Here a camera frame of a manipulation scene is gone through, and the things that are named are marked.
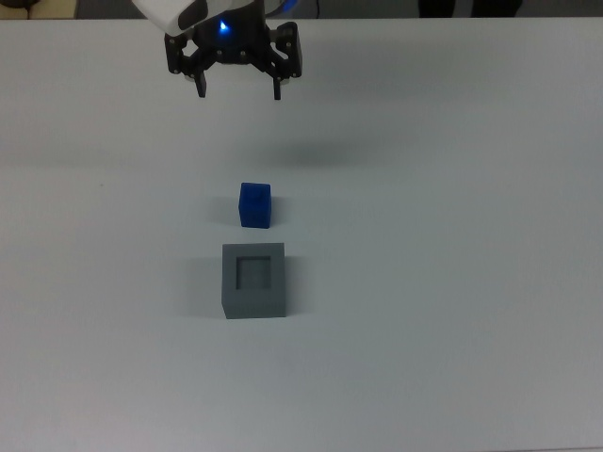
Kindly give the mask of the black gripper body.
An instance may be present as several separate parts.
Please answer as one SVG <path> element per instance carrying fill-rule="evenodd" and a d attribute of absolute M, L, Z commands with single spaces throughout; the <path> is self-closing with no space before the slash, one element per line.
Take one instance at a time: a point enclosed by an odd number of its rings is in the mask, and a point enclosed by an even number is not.
<path fill-rule="evenodd" d="M 264 17 L 217 17 L 194 25 L 189 34 L 197 46 L 191 57 L 196 67 L 211 67 L 215 63 L 274 66 Z"/>

